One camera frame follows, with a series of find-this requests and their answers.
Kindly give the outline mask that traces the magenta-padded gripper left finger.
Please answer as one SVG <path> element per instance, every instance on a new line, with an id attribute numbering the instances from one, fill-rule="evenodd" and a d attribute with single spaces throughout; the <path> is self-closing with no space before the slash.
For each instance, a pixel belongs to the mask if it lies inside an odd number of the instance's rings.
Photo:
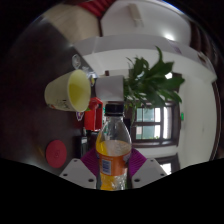
<path id="1" fill-rule="evenodd" d="M 96 150 L 91 149 L 81 159 L 73 158 L 60 177 L 78 186 L 95 189 L 97 186 L 98 159 Z"/>

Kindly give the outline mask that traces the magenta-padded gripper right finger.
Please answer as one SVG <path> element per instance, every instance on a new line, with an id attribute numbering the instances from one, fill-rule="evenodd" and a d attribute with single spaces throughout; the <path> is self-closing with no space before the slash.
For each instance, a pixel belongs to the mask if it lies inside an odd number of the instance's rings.
<path id="1" fill-rule="evenodd" d="M 144 187 L 166 176 L 165 171 L 154 159 L 147 159 L 138 150 L 133 149 L 129 159 L 129 187 Z"/>

